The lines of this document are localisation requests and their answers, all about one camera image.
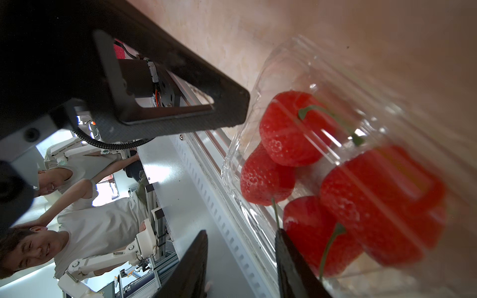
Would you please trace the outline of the strawberry eight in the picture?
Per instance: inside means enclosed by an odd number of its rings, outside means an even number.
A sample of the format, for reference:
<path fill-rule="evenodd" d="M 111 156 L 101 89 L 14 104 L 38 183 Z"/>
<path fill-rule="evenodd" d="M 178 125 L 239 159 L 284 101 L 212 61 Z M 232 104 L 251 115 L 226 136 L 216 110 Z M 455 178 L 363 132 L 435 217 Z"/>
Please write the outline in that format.
<path fill-rule="evenodd" d="M 296 170 L 271 159 L 262 144 L 252 152 L 242 167 L 240 190 L 252 204 L 271 206 L 288 199 L 296 184 Z"/>

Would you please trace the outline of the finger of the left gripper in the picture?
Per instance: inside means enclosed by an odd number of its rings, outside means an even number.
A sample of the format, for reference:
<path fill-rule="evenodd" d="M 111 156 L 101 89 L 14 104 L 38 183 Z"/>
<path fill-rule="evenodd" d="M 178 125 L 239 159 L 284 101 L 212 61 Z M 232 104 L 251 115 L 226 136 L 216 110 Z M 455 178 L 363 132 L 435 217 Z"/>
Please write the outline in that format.
<path fill-rule="evenodd" d="M 234 127 L 249 92 L 127 1 L 92 1 L 104 99 L 91 113 L 107 142 Z"/>

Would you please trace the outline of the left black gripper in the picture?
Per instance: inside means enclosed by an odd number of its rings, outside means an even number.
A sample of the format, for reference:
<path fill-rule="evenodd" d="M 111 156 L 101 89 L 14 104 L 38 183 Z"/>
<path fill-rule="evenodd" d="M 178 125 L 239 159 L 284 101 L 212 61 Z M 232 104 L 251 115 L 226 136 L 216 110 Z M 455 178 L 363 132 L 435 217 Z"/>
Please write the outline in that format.
<path fill-rule="evenodd" d="M 13 162 L 71 124 L 76 103 L 118 116 L 107 74 L 118 64 L 120 1 L 1 2 L 1 232 L 31 206 L 33 187 Z"/>

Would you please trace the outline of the clear clamshell container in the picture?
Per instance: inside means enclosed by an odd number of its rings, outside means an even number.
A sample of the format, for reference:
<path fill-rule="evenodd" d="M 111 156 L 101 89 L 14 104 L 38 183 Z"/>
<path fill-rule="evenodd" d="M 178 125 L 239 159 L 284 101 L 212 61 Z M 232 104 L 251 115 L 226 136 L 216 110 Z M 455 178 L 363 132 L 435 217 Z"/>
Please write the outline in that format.
<path fill-rule="evenodd" d="M 334 298 L 477 295 L 477 148 L 303 36 L 267 58 L 222 169 L 265 263 L 285 230 Z"/>

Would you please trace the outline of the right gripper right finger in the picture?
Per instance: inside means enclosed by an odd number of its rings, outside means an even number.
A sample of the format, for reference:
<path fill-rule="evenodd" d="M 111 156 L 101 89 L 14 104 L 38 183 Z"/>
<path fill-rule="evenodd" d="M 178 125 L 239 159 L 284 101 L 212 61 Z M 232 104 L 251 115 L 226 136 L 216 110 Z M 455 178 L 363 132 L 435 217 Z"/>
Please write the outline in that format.
<path fill-rule="evenodd" d="M 331 298 L 286 232 L 276 232 L 275 251 L 281 298 Z"/>

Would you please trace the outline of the strawberry five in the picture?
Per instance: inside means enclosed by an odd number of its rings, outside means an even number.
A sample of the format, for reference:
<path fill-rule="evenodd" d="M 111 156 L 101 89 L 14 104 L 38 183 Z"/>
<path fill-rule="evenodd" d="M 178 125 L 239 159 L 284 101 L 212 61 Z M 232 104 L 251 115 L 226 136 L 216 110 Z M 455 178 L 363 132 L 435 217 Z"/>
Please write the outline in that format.
<path fill-rule="evenodd" d="M 445 183 L 387 145 L 335 167 L 320 187 L 321 202 L 383 266 L 417 263 L 445 227 Z"/>

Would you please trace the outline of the strawberry seven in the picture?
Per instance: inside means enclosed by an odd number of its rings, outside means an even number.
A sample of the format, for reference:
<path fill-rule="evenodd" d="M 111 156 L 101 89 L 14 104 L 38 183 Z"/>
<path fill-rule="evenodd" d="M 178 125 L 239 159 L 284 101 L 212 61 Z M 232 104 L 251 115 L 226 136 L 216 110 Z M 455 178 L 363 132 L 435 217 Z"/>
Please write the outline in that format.
<path fill-rule="evenodd" d="M 284 207 L 283 228 L 316 276 L 320 275 L 322 257 L 337 224 L 316 196 L 297 198 Z M 342 274 L 362 253 L 363 248 L 352 235 L 338 235 L 327 252 L 323 277 Z"/>

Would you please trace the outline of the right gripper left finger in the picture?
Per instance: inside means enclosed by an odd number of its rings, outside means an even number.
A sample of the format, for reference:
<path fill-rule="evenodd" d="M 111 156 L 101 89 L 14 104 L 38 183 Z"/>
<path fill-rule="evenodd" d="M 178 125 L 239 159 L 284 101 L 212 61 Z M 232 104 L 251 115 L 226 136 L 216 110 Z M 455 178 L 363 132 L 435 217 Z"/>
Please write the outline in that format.
<path fill-rule="evenodd" d="M 208 237 L 201 230 L 168 281 L 153 298 L 206 298 Z"/>

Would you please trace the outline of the strawberry six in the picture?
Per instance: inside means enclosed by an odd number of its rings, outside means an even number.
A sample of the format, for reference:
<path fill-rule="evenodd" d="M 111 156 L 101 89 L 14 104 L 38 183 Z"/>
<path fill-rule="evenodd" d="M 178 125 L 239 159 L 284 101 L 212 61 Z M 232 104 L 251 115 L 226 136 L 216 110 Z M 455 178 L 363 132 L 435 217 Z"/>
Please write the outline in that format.
<path fill-rule="evenodd" d="M 365 143 L 351 123 L 311 94 L 299 91 L 279 93 L 272 99 L 259 133 L 270 158 L 291 167 L 312 165 L 348 137 L 357 147 Z"/>

